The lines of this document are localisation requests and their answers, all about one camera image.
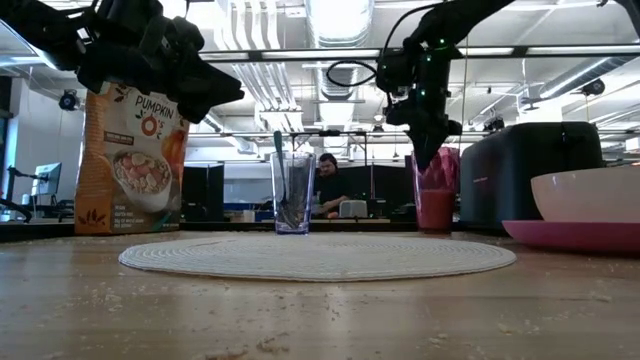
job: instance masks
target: pink bowl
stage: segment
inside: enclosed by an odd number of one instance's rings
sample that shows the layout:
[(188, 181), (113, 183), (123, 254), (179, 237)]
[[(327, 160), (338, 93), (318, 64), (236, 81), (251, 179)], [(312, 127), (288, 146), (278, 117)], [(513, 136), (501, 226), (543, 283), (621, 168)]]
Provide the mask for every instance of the pink bowl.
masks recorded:
[(640, 222), (640, 167), (547, 174), (531, 179), (546, 221)]

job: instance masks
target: wooden table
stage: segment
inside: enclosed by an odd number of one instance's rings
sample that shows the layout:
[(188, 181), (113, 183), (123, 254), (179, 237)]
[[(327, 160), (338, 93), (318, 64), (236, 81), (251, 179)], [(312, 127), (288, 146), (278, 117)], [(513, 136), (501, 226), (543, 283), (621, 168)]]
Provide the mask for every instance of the wooden table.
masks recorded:
[(456, 234), (518, 261), (344, 284), (174, 276), (117, 261), (132, 244), (203, 236), (219, 234), (0, 245), (0, 359), (640, 359), (638, 260)]

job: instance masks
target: glass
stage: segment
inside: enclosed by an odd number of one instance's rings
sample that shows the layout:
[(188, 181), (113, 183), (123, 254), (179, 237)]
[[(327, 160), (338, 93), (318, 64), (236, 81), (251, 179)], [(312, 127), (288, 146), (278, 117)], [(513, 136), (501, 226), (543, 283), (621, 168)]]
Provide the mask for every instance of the glass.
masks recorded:
[(418, 227), (423, 231), (451, 231), (460, 183), (460, 150), (441, 147), (423, 172), (418, 170), (413, 154), (411, 158)]
[(309, 233), (315, 173), (316, 156), (314, 154), (284, 152), (282, 168), (278, 154), (271, 154), (276, 234), (306, 235)]

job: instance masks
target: man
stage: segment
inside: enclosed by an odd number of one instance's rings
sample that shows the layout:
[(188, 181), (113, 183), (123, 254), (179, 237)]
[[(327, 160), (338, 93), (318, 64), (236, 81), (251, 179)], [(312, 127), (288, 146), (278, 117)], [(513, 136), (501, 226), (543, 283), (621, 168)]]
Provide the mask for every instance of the man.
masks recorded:
[(317, 190), (320, 191), (320, 213), (336, 217), (340, 203), (349, 200), (349, 182), (338, 173), (338, 162), (331, 154), (320, 156), (320, 178)]

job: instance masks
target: woven placemat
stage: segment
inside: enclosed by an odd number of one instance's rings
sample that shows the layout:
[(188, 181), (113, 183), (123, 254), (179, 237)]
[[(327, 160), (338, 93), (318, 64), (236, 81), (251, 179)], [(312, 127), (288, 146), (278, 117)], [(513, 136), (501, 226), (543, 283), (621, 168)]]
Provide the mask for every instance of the woven placemat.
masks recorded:
[(142, 270), (220, 277), (339, 282), (445, 276), (511, 264), (509, 250), (429, 238), (241, 235), (134, 246), (119, 258)]

